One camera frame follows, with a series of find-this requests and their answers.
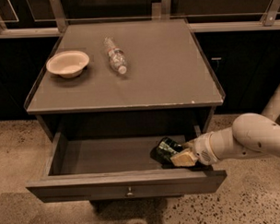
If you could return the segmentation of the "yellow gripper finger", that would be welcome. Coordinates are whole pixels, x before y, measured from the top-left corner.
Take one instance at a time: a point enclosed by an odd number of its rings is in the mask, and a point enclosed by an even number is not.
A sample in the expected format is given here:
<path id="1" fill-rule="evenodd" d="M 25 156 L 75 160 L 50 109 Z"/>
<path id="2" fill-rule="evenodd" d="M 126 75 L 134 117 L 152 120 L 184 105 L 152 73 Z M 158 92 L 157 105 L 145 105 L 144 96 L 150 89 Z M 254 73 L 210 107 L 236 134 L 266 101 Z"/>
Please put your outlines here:
<path id="1" fill-rule="evenodd" d="M 172 156 L 170 159 L 177 167 L 193 167 L 198 160 L 190 148 L 184 149 L 182 152 Z"/>
<path id="2" fill-rule="evenodd" d="M 195 139 L 181 144 L 182 148 L 193 148 Z"/>

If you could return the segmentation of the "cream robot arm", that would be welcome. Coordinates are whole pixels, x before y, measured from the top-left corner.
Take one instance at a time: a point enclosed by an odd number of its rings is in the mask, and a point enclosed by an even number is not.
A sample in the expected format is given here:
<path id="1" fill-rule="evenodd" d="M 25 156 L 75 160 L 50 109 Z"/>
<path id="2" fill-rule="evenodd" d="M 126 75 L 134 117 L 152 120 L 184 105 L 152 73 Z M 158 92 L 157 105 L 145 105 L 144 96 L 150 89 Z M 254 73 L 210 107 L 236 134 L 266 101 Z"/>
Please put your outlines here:
<path id="1" fill-rule="evenodd" d="M 261 114 L 247 112 L 232 126 L 196 137 L 170 159 L 175 166 L 193 167 L 196 161 L 212 165 L 223 159 L 280 158 L 280 84 Z"/>

